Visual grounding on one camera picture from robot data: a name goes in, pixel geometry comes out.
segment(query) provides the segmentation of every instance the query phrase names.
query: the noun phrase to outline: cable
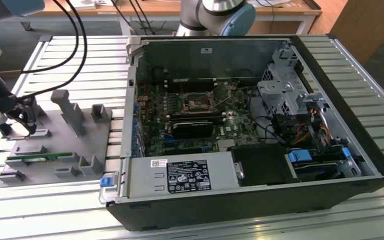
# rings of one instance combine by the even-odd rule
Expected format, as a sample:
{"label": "cable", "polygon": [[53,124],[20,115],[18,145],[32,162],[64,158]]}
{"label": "cable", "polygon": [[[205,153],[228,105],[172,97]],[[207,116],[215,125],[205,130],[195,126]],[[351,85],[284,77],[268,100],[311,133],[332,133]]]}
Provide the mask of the cable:
{"label": "cable", "polygon": [[133,4],[133,1],[132,0],[128,0],[128,1],[129,1],[131,6],[132,6],[132,9],[133,9],[133,11],[136,13],[136,16],[137,16],[137,19],[139,19],[139,22],[140,22],[140,26],[141,26],[141,28],[144,30],[144,34],[148,35],[148,31],[147,31],[147,28],[145,28],[145,25],[144,25],[144,21],[141,20],[141,17],[139,15],[139,12],[137,12],[137,9],[136,9],[136,6]]}
{"label": "cable", "polygon": [[167,23],[167,21],[163,22],[163,25],[161,25],[160,28],[155,31],[156,33],[163,30],[163,28],[164,28],[164,26],[165,26],[165,23]]}
{"label": "cable", "polygon": [[62,84],[60,84],[60,85],[57,85],[57,86],[53,86],[53,87],[50,87],[50,88],[48,88],[48,89],[44,89],[44,90],[41,90],[41,91],[37,91],[37,92],[34,92],[34,93],[30,93],[30,94],[28,94],[28,95],[25,95],[25,96],[21,96],[21,97],[18,97],[17,101],[22,101],[22,100],[25,100],[25,99],[28,99],[28,98],[30,98],[30,97],[33,97],[33,96],[36,96],[36,95],[48,93],[48,92],[50,92],[50,91],[53,91],[53,90],[56,90],[56,89],[60,89],[60,88],[62,88],[64,86],[66,86],[69,83],[72,83],[72,81],[74,80],[74,78],[76,78],[77,75],[80,74],[80,72],[81,72],[81,70],[82,70],[82,67],[84,67],[84,65],[85,65],[85,60],[86,60],[86,55],[88,55],[88,40],[86,40],[85,27],[84,27],[84,23],[82,23],[80,14],[78,14],[74,6],[73,6],[72,3],[70,3],[70,0],[65,0],[65,2],[66,2],[66,4],[69,5],[69,7],[70,7],[70,9],[72,9],[72,12],[73,12],[73,14],[74,14],[74,16],[76,16],[76,19],[77,19],[77,22],[78,22],[80,30],[81,30],[81,32],[82,32],[84,55],[82,55],[81,62],[80,62],[80,64],[78,64],[78,67],[77,67],[76,72],[73,73],[70,79],[69,79],[65,83],[62,83]]}
{"label": "cable", "polygon": [[292,145],[296,145],[297,143],[300,143],[301,141],[304,141],[305,139],[308,139],[308,138],[309,138],[309,135],[311,135],[311,133],[307,133],[305,135],[303,135],[301,138],[297,139],[297,140],[292,143]]}
{"label": "cable", "polygon": [[44,71],[53,70],[53,69],[61,67],[62,65],[65,65],[72,60],[74,55],[77,54],[78,46],[80,46],[80,33],[78,33],[77,25],[74,23],[74,20],[73,20],[72,16],[69,15],[66,9],[64,8],[64,6],[56,0],[53,0],[53,2],[56,3],[56,5],[61,9],[61,11],[64,12],[65,16],[69,18],[69,21],[72,23],[73,30],[74,30],[76,41],[74,41],[74,48],[73,48],[70,56],[61,63],[58,63],[58,64],[56,64],[53,66],[45,67],[45,68],[33,69],[33,70],[22,70],[22,69],[20,69],[20,70],[10,70],[10,71],[0,71],[0,77],[1,76],[16,75],[16,74],[34,74],[34,73],[40,73],[40,72],[44,72]]}
{"label": "cable", "polygon": [[259,122],[256,122],[256,119],[259,119],[259,118],[267,118],[268,116],[257,116],[256,118],[253,118],[253,115],[252,115],[252,98],[251,98],[251,97],[248,98],[248,114],[249,114],[251,120],[253,121],[253,123],[256,124],[256,126],[257,126],[259,128],[261,128],[261,130],[263,130],[264,132],[267,132],[268,134],[271,134],[271,135],[276,138],[276,140],[277,140],[277,142],[279,142],[280,144],[283,144],[283,145],[285,145],[285,146],[289,146],[291,144],[289,144],[275,132],[269,131],[264,126],[260,125]]}
{"label": "cable", "polygon": [[141,12],[141,14],[143,14],[143,16],[144,16],[144,20],[145,20],[145,22],[147,22],[147,25],[149,26],[151,33],[152,33],[152,35],[156,35],[156,33],[155,33],[153,29],[152,29],[152,26],[151,26],[151,23],[149,23],[147,14],[145,14],[144,10],[141,9],[140,3],[139,3],[137,0],[135,0],[135,1],[136,1],[136,4],[137,4],[137,7],[139,7],[139,9],[140,9],[140,12]]}
{"label": "cable", "polygon": [[256,2],[260,4],[260,6],[271,8],[272,9],[272,22],[271,22],[271,27],[269,27],[269,34],[272,32],[272,26],[273,26],[273,22],[275,22],[275,10],[273,9],[281,9],[281,6],[273,6],[272,3],[268,0],[264,0],[271,6],[263,5],[259,0],[256,0]]}
{"label": "cable", "polygon": [[135,30],[133,27],[132,27],[131,22],[127,21],[127,18],[125,18],[125,16],[124,16],[124,14],[121,13],[121,10],[119,9],[119,6],[116,5],[115,1],[111,0],[111,2],[113,3],[113,7],[116,8],[116,11],[117,11],[120,17],[124,19],[124,21],[125,21],[125,23],[127,23],[127,25],[128,25],[129,30],[133,31],[133,33],[135,33],[136,35],[139,35],[137,32],[136,32],[136,30]]}

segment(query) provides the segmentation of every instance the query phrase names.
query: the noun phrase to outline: barcode sticker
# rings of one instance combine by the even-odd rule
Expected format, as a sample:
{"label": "barcode sticker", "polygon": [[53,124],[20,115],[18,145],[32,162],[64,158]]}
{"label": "barcode sticker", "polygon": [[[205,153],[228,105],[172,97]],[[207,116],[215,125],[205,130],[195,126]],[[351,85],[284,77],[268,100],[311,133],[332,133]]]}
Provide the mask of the barcode sticker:
{"label": "barcode sticker", "polygon": [[151,161],[151,168],[167,167],[167,159],[155,159]]}
{"label": "barcode sticker", "polygon": [[97,12],[97,14],[101,14],[101,15],[116,15],[117,12],[116,11],[100,11],[100,12]]}

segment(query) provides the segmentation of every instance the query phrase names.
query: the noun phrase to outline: motherboard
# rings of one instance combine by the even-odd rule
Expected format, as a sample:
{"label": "motherboard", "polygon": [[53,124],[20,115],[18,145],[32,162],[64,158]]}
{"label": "motherboard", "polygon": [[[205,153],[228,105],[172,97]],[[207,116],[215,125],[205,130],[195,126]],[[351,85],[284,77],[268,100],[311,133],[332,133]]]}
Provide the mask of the motherboard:
{"label": "motherboard", "polygon": [[225,152],[261,142],[248,111],[251,87],[237,80],[165,80],[139,85],[145,156]]}

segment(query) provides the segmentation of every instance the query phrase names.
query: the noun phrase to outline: sticker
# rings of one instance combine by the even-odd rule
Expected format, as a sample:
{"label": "sticker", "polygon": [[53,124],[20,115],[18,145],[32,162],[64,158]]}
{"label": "sticker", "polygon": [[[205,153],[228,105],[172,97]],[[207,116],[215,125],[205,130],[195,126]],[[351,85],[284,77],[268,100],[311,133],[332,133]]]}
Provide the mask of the sticker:
{"label": "sticker", "polygon": [[207,160],[165,162],[165,164],[171,194],[212,189]]}
{"label": "sticker", "polygon": [[167,159],[155,159],[151,161],[151,168],[159,168],[167,166]]}
{"label": "sticker", "polygon": [[213,49],[212,48],[201,48],[200,49],[200,54],[212,54],[213,53]]}
{"label": "sticker", "polygon": [[100,11],[100,12],[97,12],[97,14],[101,14],[101,15],[116,15],[117,12],[116,11]]}

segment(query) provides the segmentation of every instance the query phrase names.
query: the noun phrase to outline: blue latch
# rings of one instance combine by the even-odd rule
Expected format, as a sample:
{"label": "blue latch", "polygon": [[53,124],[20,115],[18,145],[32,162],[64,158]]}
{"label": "blue latch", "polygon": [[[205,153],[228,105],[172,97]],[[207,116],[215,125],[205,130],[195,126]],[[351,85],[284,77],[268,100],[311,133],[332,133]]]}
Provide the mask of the blue latch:
{"label": "blue latch", "polygon": [[308,150],[293,150],[288,153],[288,158],[292,163],[312,161],[311,153]]}
{"label": "blue latch", "polygon": [[341,148],[341,151],[343,151],[343,154],[344,154],[345,158],[352,156],[352,154],[349,152],[349,149],[347,147]]}
{"label": "blue latch", "polygon": [[107,176],[100,178],[100,187],[112,187],[113,186],[113,176]]}

